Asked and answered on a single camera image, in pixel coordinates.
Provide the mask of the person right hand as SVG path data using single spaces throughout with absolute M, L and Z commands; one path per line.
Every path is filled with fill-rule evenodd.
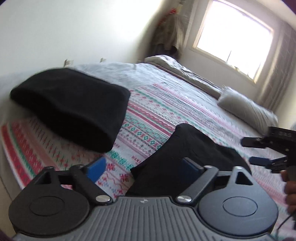
M 286 170 L 281 171 L 281 178 L 285 182 L 284 193 L 285 204 L 287 205 L 287 212 L 289 214 L 294 214 L 293 219 L 295 220 L 295 206 L 296 206 L 296 184 L 295 181 L 291 181 L 288 178 L 288 173 Z

